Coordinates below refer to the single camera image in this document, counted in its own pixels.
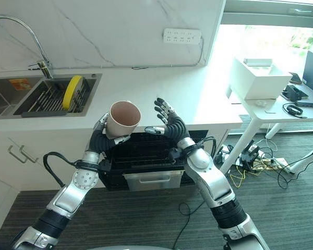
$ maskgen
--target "white storage box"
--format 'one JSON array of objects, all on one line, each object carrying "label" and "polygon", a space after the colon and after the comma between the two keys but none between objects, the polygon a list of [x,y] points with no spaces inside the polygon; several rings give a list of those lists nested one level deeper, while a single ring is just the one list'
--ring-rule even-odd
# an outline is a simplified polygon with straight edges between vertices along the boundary
[{"label": "white storage box", "polygon": [[181,184],[184,170],[124,174],[130,191],[174,189]]},{"label": "white storage box", "polygon": [[242,99],[276,99],[284,90],[291,74],[276,66],[248,67],[234,58],[230,75],[230,86]]}]

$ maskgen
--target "gray carpet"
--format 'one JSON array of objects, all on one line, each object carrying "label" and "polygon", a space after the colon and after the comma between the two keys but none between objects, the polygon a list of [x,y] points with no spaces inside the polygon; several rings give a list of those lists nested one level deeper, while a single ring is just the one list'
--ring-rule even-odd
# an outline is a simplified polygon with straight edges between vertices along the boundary
[{"label": "gray carpet", "polygon": [[[226,143],[234,145],[238,138],[229,136]],[[256,140],[261,138],[262,135],[256,136]],[[275,156],[285,157],[288,162],[313,149],[313,133],[278,134],[274,141],[279,146]],[[313,250],[313,164],[287,190],[262,173],[247,176],[234,191],[271,249]],[[54,194],[54,191],[21,192],[0,230],[0,245],[7,246],[16,233],[33,224]],[[194,209],[201,201],[193,185],[146,192],[92,190],[56,249],[117,244],[171,248],[187,219],[178,212],[178,204],[187,202]],[[177,247],[223,249],[222,235],[205,204],[192,215]]]},{"label": "gray carpet", "polygon": [[[232,129],[230,133],[242,134],[248,127],[251,117],[249,115],[240,115],[243,121],[242,125],[238,129]],[[280,132],[294,132],[294,131],[313,131],[313,122],[291,122],[287,123]],[[259,129],[258,133],[266,133],[267,129]]]}]

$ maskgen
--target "wall socket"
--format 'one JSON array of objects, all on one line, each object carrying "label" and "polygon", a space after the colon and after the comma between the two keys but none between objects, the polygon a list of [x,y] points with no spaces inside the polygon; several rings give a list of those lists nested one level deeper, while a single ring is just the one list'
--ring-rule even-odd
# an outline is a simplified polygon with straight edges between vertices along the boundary
[{"label": "wall socket", "polygon": [[166,28],[163,31],[163,42],[197,45],[200,42],[201,36],[202,32],[200,30]]}]

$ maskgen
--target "mug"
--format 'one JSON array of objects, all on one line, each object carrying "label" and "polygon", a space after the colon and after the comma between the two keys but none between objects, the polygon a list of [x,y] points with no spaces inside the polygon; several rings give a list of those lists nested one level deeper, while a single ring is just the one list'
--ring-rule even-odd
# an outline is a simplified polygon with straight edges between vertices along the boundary
[{"label": "mug", "polygon": [[130,101],[118,101],[110,107],[105,134],[109,139],[129,135],[138,125],[140,110]]}]

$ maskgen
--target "white wall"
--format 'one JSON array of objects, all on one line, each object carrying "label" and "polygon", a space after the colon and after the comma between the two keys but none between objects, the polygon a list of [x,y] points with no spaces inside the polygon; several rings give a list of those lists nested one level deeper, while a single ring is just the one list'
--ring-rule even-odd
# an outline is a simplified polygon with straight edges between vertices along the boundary
[{"label": "white wall", "polygon": [[[201,64],[225,0],[0,0],[0,14],[22,19],[54,67]],[[164,28],[200,29],[199,45],[163,43]],[[21,25],[0,20],[0,71],[25,70],[40,59]]]}]

